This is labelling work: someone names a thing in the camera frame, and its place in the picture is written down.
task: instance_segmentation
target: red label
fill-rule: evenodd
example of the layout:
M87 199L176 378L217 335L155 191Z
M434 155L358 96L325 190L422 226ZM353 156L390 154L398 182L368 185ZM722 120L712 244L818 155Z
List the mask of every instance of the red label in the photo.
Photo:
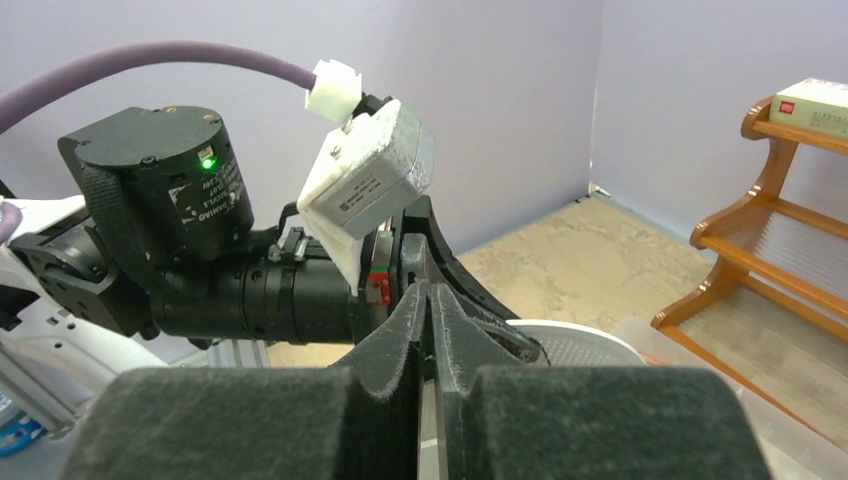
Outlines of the red label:
M787 102L786 100L780 101L780 113L787 113L792 115L792 112L795 110L795 102Z
M380 300L376 305L391 305L392 290L389 287L388 272L371 272L371 283L380 288Z

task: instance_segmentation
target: white connector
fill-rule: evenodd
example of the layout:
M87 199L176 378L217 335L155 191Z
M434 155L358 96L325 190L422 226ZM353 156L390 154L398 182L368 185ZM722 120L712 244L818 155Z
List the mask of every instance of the white connector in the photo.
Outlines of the white connector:
M354 295L362 239L424 193L434 154L433 136L398 100L324 139L297 210Z
M315 86L306 92L306 109L343 123L362 100L362 76L335 60L320 60L312 72Z

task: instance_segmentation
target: box on shelf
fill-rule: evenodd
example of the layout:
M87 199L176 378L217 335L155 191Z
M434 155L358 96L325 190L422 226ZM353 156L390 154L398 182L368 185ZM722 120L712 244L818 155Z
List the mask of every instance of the box on shelf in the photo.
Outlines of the box on shelf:
M769 120L848 138L848 85L808 78L774 95Z

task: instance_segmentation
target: black motor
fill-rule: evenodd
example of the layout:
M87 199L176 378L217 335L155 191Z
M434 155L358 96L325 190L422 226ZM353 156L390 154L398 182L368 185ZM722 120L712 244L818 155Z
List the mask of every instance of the black motor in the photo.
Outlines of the black motor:
M59 151L92 216L125 208L155 267L215 260L253 226L227 129L213 110L128 108L61 138ZM84 168L106 181L86 191ZM111 180L120 188L110 193ZM92 205L98 195L99 207Z

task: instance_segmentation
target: tiled floor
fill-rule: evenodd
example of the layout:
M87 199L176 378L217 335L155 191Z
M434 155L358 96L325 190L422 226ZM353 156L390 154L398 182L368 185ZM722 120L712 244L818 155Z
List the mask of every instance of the tiled floor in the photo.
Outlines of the tiled floor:
M712 265L688 245L599 199L570 206L461 260L523 318L605 331L632 317L649 322L700 283ZM848 348L758 298L729 298L714 314L684 328L848 448ZM271 358L276 365L319 366L348 349L277 345Z

